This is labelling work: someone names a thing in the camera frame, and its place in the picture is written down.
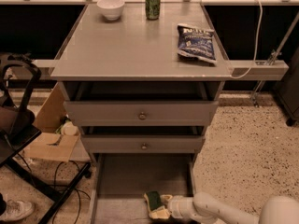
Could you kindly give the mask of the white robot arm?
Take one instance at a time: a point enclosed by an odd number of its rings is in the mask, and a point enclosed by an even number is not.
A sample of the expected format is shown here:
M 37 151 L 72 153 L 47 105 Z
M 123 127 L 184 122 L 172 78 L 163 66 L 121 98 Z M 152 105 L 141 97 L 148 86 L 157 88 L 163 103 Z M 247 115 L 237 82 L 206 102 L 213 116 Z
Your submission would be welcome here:
M 184 197 L 149 191 L 144 198 L 152 219 L 187 218 L 202 224 L 214 224 L 218 219 L 226 224 L 299 224 L 299 202 L 285 196 L 271 197 L 258 217 L 222 203 L 205 192 Z

